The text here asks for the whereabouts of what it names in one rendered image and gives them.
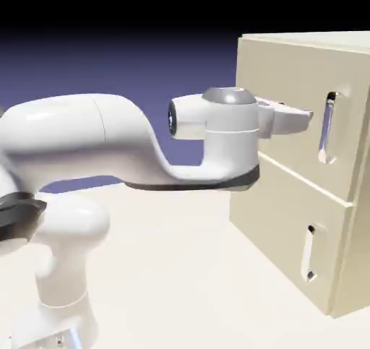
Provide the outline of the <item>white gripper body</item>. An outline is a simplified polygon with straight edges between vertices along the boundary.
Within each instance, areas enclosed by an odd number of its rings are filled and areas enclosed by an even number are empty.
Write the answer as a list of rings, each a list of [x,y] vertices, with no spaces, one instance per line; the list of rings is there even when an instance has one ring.
[[[297,134],[306,131],[314,115],[311,110],[302,110],[282,103],[274,106],[273,134]]]

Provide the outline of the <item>cream painted cabinet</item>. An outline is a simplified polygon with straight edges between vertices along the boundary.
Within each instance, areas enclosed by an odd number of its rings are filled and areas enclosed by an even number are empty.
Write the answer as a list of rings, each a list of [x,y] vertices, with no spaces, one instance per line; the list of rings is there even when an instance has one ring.
[[[313,118],[260,143],[232,223],[322,313],[370,307],[370,31],[245,34],[236,84]]]

